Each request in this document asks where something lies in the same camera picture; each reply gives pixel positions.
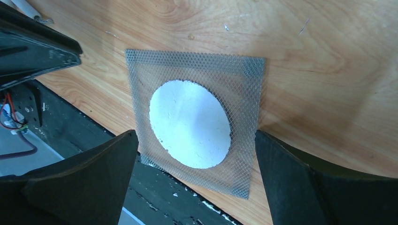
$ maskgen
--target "screw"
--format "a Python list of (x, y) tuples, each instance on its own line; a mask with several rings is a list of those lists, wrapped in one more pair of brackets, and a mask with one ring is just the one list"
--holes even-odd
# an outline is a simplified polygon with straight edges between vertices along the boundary
[(25, 107), (25, 111), (26, 111), (27, 113), (33, 112), (32, 106)]

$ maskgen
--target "wire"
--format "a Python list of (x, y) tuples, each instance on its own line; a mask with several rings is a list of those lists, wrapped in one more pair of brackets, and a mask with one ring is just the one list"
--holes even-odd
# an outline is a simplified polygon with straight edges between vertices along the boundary
[[(7, 99), (4, 100), (4, 104), (3, 104), (3, 106), (2, 106), (1, 109), (0, 109), (0, 116), (1, 116), (1, 112), (3, 112), (3, 108), (4, 108), (4, 105), (5, 105), (6, 102), (7, 102)], [(19, 137), (26, 145), (28, 145), (28, 146), (31, 148), (31, 150), (28, 150), (28, 151), (21, 151), (21, 152), (14, 152), (14, 153), (8, 153), (8, 154), (0, 155), (0, 160), (2, 160), (2, 159), (9, 159), (9, 158), (15, 158), (15, 157), (28, 156), (28, 155), (31, 155), (31, 154), (34, 154), (34, 153), (37, 152), (37, 150), (38, 150), (37, 147), (36, 147), (34, 144), (32, 144), (31, 142), (29, 142), (28, 139), (26, 139), (25, 136), (22, 134), (22, 131), (21, 131), (21, 130), (23, 130), (23, 129), (25, 129), (25, 128), (27, 128), (27, 125), (26, 125), (26, 124), (23, 125), (21, 128), (11, 128), (11, 129), (16, 129), (16, 130), (18, 130), (18, 131), (16, 132), (16, 134), (18, 135), (18, 137)]]
[[(3, 113), (3, 109), (4, 109), (4, 106), (5, 106), (6, 103), (7, 103), (7, 100), (8, 100), (8, 97), (6, 96), (6, 98), (4, 99), (3, 105), (2, 105), (1, 108), (0, 108), (0, 117), (1, 117), (1, 114)], [(0, 121), (0, 125), (1, 125), (2, 127), (4, 127), (5, 129), (9, 129), (9, 130), (18, 130), (18, 129), (19, 129), (19, 128), (17, 128), (17, 127), (7, 127), (7, 126), (4, 125), (1, 121)]]
[(32, 144), (31, 142), (29, 142), (28, 139), (25, 138), (25, 136), (22, 134), (22, 131), (17, 131), (16, 133), (17, 133), (18, 137), (32, 149), (28, 150), (28, 151), (21, 151), (21, 152), (14, 152), (14, 153), (0, 155), (0, 160), (28, 156), (28, 155), (31, 155), (31, 154), (34, 154), (37, 152), (37, 150), (38, 150), (37, 147), (34, 144)]
[(18, 118), (17, 118), (16, 115), (15, 115), (14, 103), (12, 102), (12, 98), (11, 98), (10, 93), (7, 93), (7, 98), (8, 98), (8, 101), (10, 102), (11, 112), (12, 112), (12, 114), (14, 115), (14, 118), (13, 118), (12, 115), (11, 115), (11, 118), (13, 119), (13, 121), (14, 121), (15, 123), (19, 123), (19, 124), (21, 124), (21, 125), (25, 125), (26, 123), (20, 123), (20, 122), (18, 121)]

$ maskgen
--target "wood grain surface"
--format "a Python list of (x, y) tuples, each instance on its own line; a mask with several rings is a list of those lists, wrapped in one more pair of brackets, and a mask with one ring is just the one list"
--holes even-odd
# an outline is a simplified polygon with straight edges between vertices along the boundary
[[(398, 177), (396, 1), (29, 2), (84, 51), (81, 66), (38, 80), (116, 135), (135, 128), (125, 49), (264, 57), (260, 129), (333, 163)], [(244, 224), (272, 223), (258, 164), (249, 200), (190, 187)]]

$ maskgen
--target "white tube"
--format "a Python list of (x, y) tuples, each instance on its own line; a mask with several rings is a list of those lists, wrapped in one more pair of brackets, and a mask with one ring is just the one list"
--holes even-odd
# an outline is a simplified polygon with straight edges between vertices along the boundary
[(28, 2), (25, 0), (11, 0), (25, 15), (32, 19), (42, 19), (40, 13), (36, 11)]
[(15, 5), (12, 3), (11, 0), (1, 0), (3, 3), (7, 4), (8, 6), (15, 8)]

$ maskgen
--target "black bracket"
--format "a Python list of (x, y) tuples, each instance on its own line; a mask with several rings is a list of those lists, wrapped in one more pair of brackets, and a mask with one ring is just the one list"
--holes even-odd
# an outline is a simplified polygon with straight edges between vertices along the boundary
[(137, 149), (128, 130), (63, 161), (0, 177), (2, 224), (116, 225)]
[(275, 225), (397, 224), (398, 179), (333, 164), (262, 131), (256, 153)]
[(10, 93), (15, 110), (25, 117), (28, 124), (41, 127), (42, 111), (39, 90), (22, 83), (13, 87)]
[(0, 1), (0, 90), (80, 65), (79, 43)]

